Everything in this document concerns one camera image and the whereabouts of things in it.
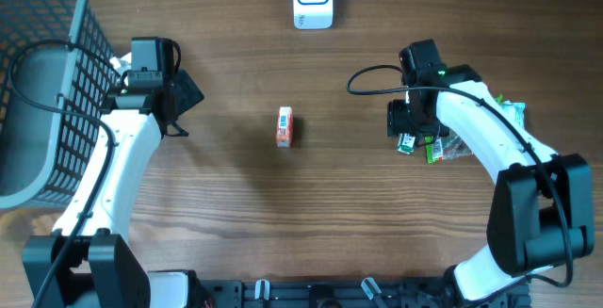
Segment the green white gum pack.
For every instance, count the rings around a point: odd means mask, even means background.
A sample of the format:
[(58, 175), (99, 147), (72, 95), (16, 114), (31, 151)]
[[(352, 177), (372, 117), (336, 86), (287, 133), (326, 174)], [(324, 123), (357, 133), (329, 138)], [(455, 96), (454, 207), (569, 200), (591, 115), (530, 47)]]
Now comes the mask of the green white gum pack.
[(402, 154), (412, 154), (415, 150), (416, 138), (408, 133), (399, 135), (398, 152)]

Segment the green snack bag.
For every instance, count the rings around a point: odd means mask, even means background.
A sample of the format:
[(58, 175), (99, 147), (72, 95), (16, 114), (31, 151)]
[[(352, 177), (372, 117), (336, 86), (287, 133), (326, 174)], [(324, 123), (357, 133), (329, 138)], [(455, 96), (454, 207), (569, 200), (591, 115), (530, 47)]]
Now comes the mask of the green snack bag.
[(461, 137), (452, 130), (446, 137), (425, 137), (425, 143), (429, 164), (473, 155)]

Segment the light teal tissue packet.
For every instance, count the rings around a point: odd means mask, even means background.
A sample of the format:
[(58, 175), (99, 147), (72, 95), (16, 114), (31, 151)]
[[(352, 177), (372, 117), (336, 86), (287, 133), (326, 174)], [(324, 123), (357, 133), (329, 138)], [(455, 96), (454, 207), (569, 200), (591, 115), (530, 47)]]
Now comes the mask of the light teal tissue packet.
[(499, 104), (499, 106), (511, 117), (514, 119), (515, 123), (521, 127), (525, 128), (525, 103), (515, 103), (509, 100), (504, 101)]

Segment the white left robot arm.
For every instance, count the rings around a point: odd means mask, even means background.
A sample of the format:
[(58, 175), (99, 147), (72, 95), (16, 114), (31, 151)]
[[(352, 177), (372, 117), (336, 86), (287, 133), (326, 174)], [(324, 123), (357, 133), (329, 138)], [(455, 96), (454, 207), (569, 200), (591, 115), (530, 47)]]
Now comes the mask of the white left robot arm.
[(143, 174), (161, 139), (203, 94), (166, 38), (134, 38), (119, 84), (95, 118), (99, 133), (82, 181), (48, 236), (26, 243), (36, 307), (205, 307), (192, 270), (147, 272), (128, 245)]

